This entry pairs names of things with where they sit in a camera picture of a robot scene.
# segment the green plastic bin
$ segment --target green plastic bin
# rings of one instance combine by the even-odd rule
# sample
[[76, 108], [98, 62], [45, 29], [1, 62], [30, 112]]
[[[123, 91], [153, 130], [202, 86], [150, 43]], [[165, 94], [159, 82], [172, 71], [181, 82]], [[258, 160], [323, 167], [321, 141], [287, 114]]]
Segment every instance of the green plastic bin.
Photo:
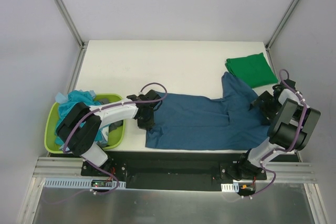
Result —
[[[97, 94], [94, 100], [97, 101], [103, 98], [109, 99], [110, 102], [118, 102], [122, 99], [121, 96], [117, 94]], [[62, 150], [59, 149], [60, 145], [55, 143], [56, 139], [55, 128], [56, 123], [59, 120], [58, 106], [59, 103], [55, 102], [54, 105], [51, 107], [47, 120], [46, 130], [44, 133], [44, 146], [47, 149], [47, 151], [51, 153], [63, 153]], [[122, 126], [118, 127], [117, 129], [109, 133], [108, 138], [109, 146], [103, 149], [108, 150], [117, 147], [124, 137], [124, 132], [125, 132], [125, 120]]]

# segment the folded green cloth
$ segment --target folded green cloth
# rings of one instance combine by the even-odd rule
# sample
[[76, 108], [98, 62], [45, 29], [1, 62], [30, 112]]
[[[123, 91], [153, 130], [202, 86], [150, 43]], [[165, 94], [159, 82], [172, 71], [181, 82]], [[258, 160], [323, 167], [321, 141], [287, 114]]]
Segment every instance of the folded green cloth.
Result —
[[262, 52], [258, 55], [227, 59], [225, 66], [231, 74], [245, 81], [251, 88], [278, 82]]

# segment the blue cloth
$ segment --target blue cloth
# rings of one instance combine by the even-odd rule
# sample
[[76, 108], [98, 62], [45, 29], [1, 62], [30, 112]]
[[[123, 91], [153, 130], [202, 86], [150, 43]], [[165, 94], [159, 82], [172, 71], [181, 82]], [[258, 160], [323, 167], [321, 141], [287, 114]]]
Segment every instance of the blue cloth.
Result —
[[[62, 94], [58, 93], [55, 97], [55, 100], [61, 104], [58, 107], [59, 120], [56, 124], [55, 130], [57, 129], [58, 125], [62, 122], [62, 120], [66, 117], [66, 115], [70, 112], [72, 107], [75, 106], [76, 103], [83, 102], [87, 106], [100, 105], [100, 102], [93, 100], [95, 97], [96, 97], [96, 94], [93, 91], [74, 90], [68, 94], [68, 98], [66, 98], [64, 95], [62, 97]], [[101, 132], [99, 131], [97, 133], [95, 141], [100, 142], [103, 139], [104, 138], [101, 136]], [[64, 144], [63, 141], [59, 137], [56, 137], [55, 143], [58, 145]]]
[[146, 147], [182, 150], [248, 150], [267, 137], [258, 108], [249, 111], [258, 95], [226, 72], [224, 98], [211, 100], [168, 94], [154, 113], [155, 126], [146, 133]]

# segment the white table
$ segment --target white table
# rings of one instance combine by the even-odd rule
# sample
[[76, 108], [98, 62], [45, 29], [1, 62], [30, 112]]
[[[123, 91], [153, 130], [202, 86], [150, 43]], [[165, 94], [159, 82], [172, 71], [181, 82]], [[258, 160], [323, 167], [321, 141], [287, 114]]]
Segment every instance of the white table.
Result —
[[[116, 93], [124, 98], [138, 94], [149, 82], [159, 82], [169, 93], [221, 98], [226, 59], [261, 52], [266, 57], [262, 42], [91, 40], [76, 89], [94, 90], [97, 94]], [[255, 91], [257, 94], [265, 90], [272, 93], [271, 87], [267, 85]], [[162, 91], [156, 86], [148, 90], [151, 88]], [[127, 121], [124, 139], [114, 151], [177, 151], [146, 148], [145, 131], [136, 124], [136, 120]]]

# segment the gray wall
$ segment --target gray wall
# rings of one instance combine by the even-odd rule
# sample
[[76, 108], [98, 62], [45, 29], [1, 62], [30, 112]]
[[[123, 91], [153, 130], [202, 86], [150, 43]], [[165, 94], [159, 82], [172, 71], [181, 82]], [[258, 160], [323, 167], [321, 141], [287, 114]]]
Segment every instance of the gray wall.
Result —
[[64, 0], [89, 39], [266, 42], [291, 0]]
[[53, 0], [0, 0], [0, 216], [16, 223], [79, 49]]
[[271, 48], [275, 67], [286, 68], [308, 104], [321, 111], [307, 147], [331, 223], [336, 223], [336, 1], [302, 0]]

